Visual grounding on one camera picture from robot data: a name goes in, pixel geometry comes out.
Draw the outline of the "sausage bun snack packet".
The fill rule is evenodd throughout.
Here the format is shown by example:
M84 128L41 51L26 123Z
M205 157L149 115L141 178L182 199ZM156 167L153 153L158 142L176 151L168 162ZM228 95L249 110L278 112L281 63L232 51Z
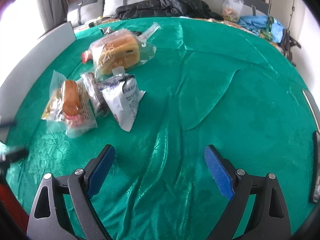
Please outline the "sausage bun snack packet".
M49 100L41 119L50 133L63 132L76 138L97 127L82 79L70 80L54 71L50 83Z

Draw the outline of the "brown cake clear packet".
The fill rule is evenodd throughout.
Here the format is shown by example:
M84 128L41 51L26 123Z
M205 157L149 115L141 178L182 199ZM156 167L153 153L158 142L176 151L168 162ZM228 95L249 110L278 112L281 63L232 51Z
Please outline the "brown cake clear packet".
M94 73L82 73L81 78L89 95L95 117L106 116L110 109L97 86Z

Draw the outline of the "bread loaf clear bag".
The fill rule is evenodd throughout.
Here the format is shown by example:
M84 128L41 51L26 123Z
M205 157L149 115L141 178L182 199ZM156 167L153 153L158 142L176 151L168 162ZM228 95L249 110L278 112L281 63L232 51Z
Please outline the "bread loaf clear bag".
M81 55L83 63L93 61L96 77L109 76L118 67L130 69L151 60L156 46L142 41L135 33L120 29L91 43Z

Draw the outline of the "white cardboard box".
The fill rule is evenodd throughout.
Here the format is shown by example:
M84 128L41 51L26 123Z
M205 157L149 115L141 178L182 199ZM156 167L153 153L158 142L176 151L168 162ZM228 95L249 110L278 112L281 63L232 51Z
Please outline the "white cardboard box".
M75 40L71 22L63 23L42 36L21 59L1 85L2 121L14 120L39 77Z

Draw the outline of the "grey window curtain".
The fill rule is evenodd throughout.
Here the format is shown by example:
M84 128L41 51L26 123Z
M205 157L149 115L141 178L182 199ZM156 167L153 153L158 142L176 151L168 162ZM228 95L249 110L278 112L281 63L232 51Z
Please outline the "grey window curtain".
M37 0L45 32L51 31L67 20L67 0Z

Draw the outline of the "grey cushion far left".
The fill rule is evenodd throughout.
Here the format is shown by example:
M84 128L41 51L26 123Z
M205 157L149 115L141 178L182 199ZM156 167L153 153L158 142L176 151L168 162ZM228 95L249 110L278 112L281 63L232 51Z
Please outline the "grey cushion far left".
M67 21L73 28L103 15L104 0L78 0L68 5Z

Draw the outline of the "green satin tablecloth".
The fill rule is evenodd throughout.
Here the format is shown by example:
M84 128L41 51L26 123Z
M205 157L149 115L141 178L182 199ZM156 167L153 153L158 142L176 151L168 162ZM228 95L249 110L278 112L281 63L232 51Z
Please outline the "green satin tablecloth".
M116 160L93 205L114 239L205 239L227 205L204 161L214 145L237 168L274 173L297 230L313 210L309 193L315 124L295 67L265 40L219 23L186 18L145 18L113 29L160 29L157 51L133 68L145 92L131 131L114 117L77 138L50 133L41 119L53 72L76 80L91 69L81 53L99 39L98 28L77 33L40 76L17 113L9 145L29 156L7 180L29 211L45 173L64 176L84 167L106 144Z

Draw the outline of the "blue cloth pile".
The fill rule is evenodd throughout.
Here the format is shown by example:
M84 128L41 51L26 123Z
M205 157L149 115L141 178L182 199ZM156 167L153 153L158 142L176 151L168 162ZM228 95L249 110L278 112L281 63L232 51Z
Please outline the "blue cloth pile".
M242 16L237 24L269 42L280 43L284 36L285 27L272 16Z

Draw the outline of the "black puffer jacket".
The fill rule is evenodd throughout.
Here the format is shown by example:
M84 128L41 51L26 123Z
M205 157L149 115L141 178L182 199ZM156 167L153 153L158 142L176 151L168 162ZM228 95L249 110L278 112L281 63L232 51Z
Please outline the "black puffer jacket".
M223 21L223 17L212 12L209 5L202 0L147 0L116 9L114 18L128 20L150 17L189 17L213 18Z

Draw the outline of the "clear plastic snack bag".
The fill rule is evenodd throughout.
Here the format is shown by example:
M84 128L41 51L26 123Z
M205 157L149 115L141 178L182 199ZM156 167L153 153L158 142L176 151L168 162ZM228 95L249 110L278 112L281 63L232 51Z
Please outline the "clear plastic snack bag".
M222 16L225 20L238 22L244 0L223 0Z

